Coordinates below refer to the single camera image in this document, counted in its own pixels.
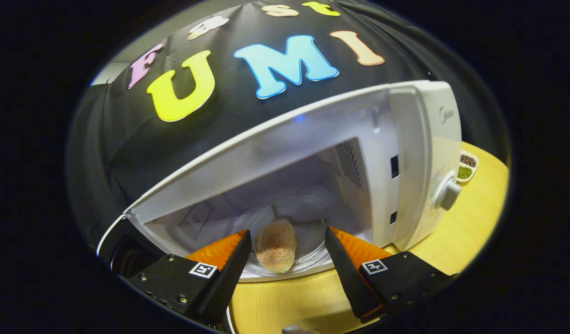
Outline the breaded pink food patty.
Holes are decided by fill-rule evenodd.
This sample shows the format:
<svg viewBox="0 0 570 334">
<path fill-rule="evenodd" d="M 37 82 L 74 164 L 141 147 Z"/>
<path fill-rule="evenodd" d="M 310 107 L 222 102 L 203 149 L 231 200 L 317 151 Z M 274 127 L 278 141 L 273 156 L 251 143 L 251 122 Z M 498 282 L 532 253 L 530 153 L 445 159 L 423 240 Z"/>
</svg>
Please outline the breaded pink food patty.
<svg viewBox="0 0 570 334">
<path fill-rule="evenodd" d="M 292 223 L 285 218 L 273 220 L 255 238 L 254 252 L 266 270 L 284 274 L 294 264 L 297 238 Z"/>
</svg>

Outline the white microwave oven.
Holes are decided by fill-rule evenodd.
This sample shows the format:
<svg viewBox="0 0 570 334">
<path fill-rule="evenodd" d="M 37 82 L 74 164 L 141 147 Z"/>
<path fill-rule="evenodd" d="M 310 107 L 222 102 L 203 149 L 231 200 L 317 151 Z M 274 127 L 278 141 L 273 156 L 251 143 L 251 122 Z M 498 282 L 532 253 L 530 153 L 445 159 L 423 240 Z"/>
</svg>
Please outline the white microwave oven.
<svg viewBox="0 0 570 334">
<path fill-rule="evenodd" d="M 243 216 L 292 195 L 325 199 L 327 227 L 407 251 L 455 203 L 460 115 L 448 83 L 374 85 L 297 108 L 223 142 L 157 183 L 111 224 L 150 252 L 185 257 L 247 230 Z"/>
</svg>

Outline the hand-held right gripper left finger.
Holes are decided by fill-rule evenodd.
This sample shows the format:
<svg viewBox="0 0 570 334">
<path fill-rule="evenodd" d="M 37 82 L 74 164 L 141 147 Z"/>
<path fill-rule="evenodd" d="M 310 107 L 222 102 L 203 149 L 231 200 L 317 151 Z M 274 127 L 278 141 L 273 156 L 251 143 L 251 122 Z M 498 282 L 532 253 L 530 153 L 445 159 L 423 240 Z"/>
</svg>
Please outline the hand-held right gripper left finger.
<svg viewBox="0 0 570 334">
<path fill-rule="evenodd" d="M 187 257 L 166 254 L 126 282 L 170 312 L 215 325 L 226 316 L 252 247 L 250 231 L 241 230 Z"/>
</svg>

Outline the white divided dish of beans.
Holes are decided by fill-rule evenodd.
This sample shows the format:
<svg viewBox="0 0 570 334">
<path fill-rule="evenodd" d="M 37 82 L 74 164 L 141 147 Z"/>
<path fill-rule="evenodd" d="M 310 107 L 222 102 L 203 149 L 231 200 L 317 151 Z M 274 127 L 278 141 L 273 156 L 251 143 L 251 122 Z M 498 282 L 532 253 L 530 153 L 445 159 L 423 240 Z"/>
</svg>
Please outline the white divided dish of beans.
<svg viewBox="0 0 570 334">
<path fill-rule="evenodd" d="M 465 183 L 472 179 L 473 175 L 476 173 L 479 165 L 479 159 L 476 155 L 461 150 L 459 170 L 457 173 L 457 182 Z"/>
</svg>

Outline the glass turntable plate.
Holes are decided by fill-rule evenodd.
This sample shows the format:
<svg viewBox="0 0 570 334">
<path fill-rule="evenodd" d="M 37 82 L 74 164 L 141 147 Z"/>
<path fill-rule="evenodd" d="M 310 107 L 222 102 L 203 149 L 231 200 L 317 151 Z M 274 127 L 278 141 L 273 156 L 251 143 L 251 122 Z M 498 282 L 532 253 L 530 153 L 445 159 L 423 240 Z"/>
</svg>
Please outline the glass turntable plate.
<svg viewBox="0 0 570 334">
<path fill-rule="evenodd" d="M 241 283 L 265 283 L 312 275 L 332 268 L 330 256 L 324 245 L 324 233 L 329 218 L 335 209 L 325 199 L 314 195 L 292 195 L 269 204 L 259 205 L 243 216 L 245 228 L 255 242 L 264 227 L 276 217 L 291 222 L 296 252 L 292 267 L 286 273 L 273 273 L 264 268 L 251 250 L 242 271 Z"/>
</svg>

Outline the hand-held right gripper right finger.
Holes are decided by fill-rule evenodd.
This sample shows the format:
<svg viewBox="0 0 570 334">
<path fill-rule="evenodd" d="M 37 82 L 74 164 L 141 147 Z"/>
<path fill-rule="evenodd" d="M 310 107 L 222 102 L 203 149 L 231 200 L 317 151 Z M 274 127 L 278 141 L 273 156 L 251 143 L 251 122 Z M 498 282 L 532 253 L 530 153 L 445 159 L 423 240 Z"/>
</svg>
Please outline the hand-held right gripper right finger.
<svg viewBox="0 0 570 334">
<path fill-rule="evenodd" d="M 412 252 L 391 254 L 332 226 L 325 229 L 324 245 L 362 323 L 407 311 L 453 281 Z"/>
</svg>

